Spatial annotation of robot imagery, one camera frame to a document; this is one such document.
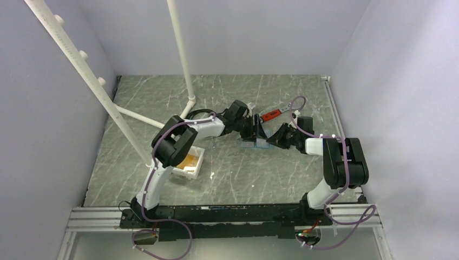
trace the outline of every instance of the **white pipe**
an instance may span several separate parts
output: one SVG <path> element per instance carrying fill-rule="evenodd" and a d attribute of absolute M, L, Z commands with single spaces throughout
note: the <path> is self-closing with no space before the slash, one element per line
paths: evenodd
<path fill-rule="evenodd" d="M 187 106 L 185 107 L 185 109 L 183 110 L 183 112 L 180 114 L 180 117 L 185 119 L 185 117 L 188 115 L 189 111 L 191 110 L 191 108 L 194 106 L 194 104 L 196 104 L 196 99 L 194 100 L 188 100 L 187 102 Z"/>
<path fill-rule="evenodd" d="M 171 15 L 175 40 L 177 41 L 177 46 L 179 47 L 180 61 L 182 62 L 183 75 L 185 76 L 185 82 L 188 89 L 188 99 L 196 100 L 196 97 L 194 96 L 193 84 L 191 83 L 191 77 L 189 76 L 185 45 L 183 44 L 182 30 L 180 29 L 179 14 L 177 14 L 177 6 L 175 5 L 175 0 L 167 0 L 167 6 L 169 7 L 169 13 Z"/>
<path fill-rule="evenodd" d="M 140 115 L 140 114 L 138 114 L 138 113 L 136 113 L 136 112 L 132 112 L 132 111 L 130 111 L 130 110 L 127 110 L 127 109 L 125 109 L 125 108 L 119 107 L 119 106 L 117 106 L 117 105 L 115 105 L 115 107 L 116 107 L 116 109 L 118 109 L 118 111 L 119 111 L 120 113 L 123 113 L 123 114 L 125 114 L 125 115 L 129 115 L 129 116 L 131 116 L 132 118 L 135 118 L 135 119 L 137 119 L 137 120 L 140 120 L 140 121 L 142 121 L 142 122 L 145 122 L 145 123 L 147 123 L 147 124 L 149 124 L 149 125 L 152 125 L 152 126 L 155 126 L 155 127 L 158 127 L 158 128 L 163 128 L 163 127 L 164 127 L 164 124 L 161 123 L 161 122 L 155 121 L 155 120 L 150 119 L 150 118 L 148 118 L 148 117 L 146 117 L 146 116 Z"/>
<path fill-rule="evenodd" d="M 81 75 L 88 87 L 93 91 L 94 95 L 96 95 L 102 106 L 113 118 L 113 121 L 115 121 L 115 123 L 118 125 L 132 146 L 134 146 L 134 149 L 138 152 L 140 157 L 142 157 L 145 164 L 150 165 L 152 163 L 151 154 L 149 154 L 143 148 L 138 139 L 135 137 L 134 133 L 129 128 L 118 109 L 116 109 L 115 104 L 113 104 L 94 73 L 81 57 L 78 49 L 72 43 L 69 36 L 65 33 L 64 29 L 61 27 L 51 10 L 49 10 L 49 7 L 43 0 L 25 0 L 25 2 L 45 27 L 46 31 L 48 31 L 49 35 L 51 35 L 51 37 L 57 43 L 59 48 L 61 48 L 61 50 L 64 52 L 70 63 Z"/>

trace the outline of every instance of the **red tool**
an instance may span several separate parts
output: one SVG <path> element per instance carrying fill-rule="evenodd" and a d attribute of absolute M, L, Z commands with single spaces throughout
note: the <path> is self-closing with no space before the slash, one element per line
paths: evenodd
<path fill-rule="evenodd" d="M 269 113 L 266 113 L 266 114 L 262 115 L 262 116 L 260 117 L 261 122 L 262 122 L 262 123 L 268 122 L 268 121 L 270 121 L 271 119 L 280 116 L 283 112 L 285 112 L 285 111 L 287 111 L 287 110 L 290 109 L 290 105 L 291 105 L 291 104 L 289 103 L 287 106 L 285 106 L 285 107 L 283 107 L 283 108 L 276 109 L 276 110 L 274 110 L 274 111 L 271 111 L 271 112 L 269 112 Z"/>

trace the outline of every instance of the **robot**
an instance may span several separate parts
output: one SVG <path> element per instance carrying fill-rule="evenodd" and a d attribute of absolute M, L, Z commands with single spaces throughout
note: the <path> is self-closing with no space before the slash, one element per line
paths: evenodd
<path fill-rule="evenodd" d="M 311 117 L 297 116 L 295 121 L 299 128 L 314 134 Z M 313 225 L 319 221 L 321 225 L 331 225 L 324 205 L 346 184 L 343 146 L 347 150 L 349 188 L 355 189 L 368 181 L 368 167 L 359 139 L 346 138 L 344 142 L 338 142 L 336 138 L 312 138 L 287 123 L 282 124 L 266 141 L 282 149 L 293 146 L 302 154 L 323 156 L 324 178 L 316 188 L 305 193 L 298 204 L 159 205 L 160 194 L 172 169 L 184 160 L 196 139 L 220 137 L 232 132 L 238 132 L 246 140 L 266 138 L 261 122 L 260 116 L 249 115 L 247 105 L 239 100 L 235 100 L 224 112 L 209 118 L 187 120 L 172 116 L 152 141 L 152 166 L 142 190 L 132 199 L 129 209 L 123 211 L 120 227 L 152 228 L 153 223 L 149 220 L 156 220 L 159 222 L 160 238 L 173 241 L 187 236 L 178 235 L 176 230 L 181 227 L 177 227 L 176 223 L 166 223 L 167 219 L 185 222 L 193 238 L 264 235 L 294 238 L 295 226 Z M 249 222 L 261 224 L 255 227 L 248 225 Z"/>

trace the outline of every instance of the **white wall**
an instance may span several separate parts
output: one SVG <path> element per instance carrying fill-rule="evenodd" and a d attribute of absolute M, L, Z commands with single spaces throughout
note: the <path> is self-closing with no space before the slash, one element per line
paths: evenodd
<path fill-rule="evenodd" d="M 107 114 L 24 1 L 0 8 L 0 259 L 56 259 Z M 81 9 L 47 0 L 97 76 L 115 74 Z"/>
<path fill-rule="evenodd" d="M 458 259 L 459 2 L 373 0 L 332 91 L 396 259 Z"/>
<path fill-rule="evenodd" d="M 330 75 L 370 0 L 177 0 L 193 74 Z M 79 0 L 118 74 L 182 74 L 167 3 Z"/>

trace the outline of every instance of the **marble tabletop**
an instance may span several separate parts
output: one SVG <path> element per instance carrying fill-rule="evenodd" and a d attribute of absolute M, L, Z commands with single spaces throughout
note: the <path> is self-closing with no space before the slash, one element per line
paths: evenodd
<path fill-rule="evenodd" d="M 301 115 L 312 116 L 316 133 L 336 134 L 330 101 L 317 75 L 197 75 L 192 76 L 196 94 L 194 109 L 221 112 L 236 99 L 255 103 L 255 113 L 266 113 L 304 95 Z M 180 114 L 188 101 L 181 75 L 123 76 L 114 102 L 133 112 L 166 122 Z M 123 116 L 145 149 L 158 128 Z M 288 114 L 266 122 L 274 133 Z M 243 148 L 233 132 L 218 138 L 197 140 L 205 149 L 196 180 L 172 175 L 160 203 L 163 205 L 254 204 L 297 202 L 322 179 L 322 158 L 289 150 Z M 140 190 L 148 168 L 119 128 L 109 118 L 94 166 L 84 206 L 116 206 L 131 200 Z M 353 202 L 352 194 L 340 201 Z"/>

